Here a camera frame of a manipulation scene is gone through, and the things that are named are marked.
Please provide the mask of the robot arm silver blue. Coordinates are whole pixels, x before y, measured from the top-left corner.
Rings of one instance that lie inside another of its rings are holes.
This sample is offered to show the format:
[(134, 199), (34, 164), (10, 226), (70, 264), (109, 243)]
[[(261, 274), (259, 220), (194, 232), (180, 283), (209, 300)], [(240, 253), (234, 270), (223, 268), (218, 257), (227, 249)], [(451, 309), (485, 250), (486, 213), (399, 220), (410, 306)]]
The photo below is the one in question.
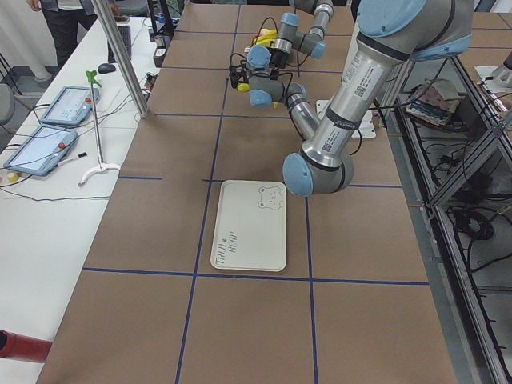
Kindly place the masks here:
[(362, 1), (354, 29), (357, 50), (323, 117), (312, 109), (295, 82), (279, 80), (291, 51), (320, 58), (326, 28), (334, 15), (330, 1), (292, 1), (314, 16), (306, 34), (298, 16), (285, 13), (271, 46), (253, 45), (246, 58), (229, 67), (232, 87), (246, 85), (252, 106), (286, 105), (303, 138), (299, 152), (283, 163), (284, 183), (292, 194), (307, 197), (344, 189), (353, 177), (345, 146), (356, 131), (392, 69), (403, 62), (452, 57), (470, 45), (471, 1)]
[(290, 6), (314, 16), (313, 23), (307, 33), (298, 30), (299, 17), (295, 13), (284, 13), (278, 28), (270, 56), (272, 70), (283, 69), (288, 65), (292, 50), (312, 58), (323, 56), (326, 43), (324, 37), (327, 27), (334, 15), (332, 1), (297, 0), (289, 1)]

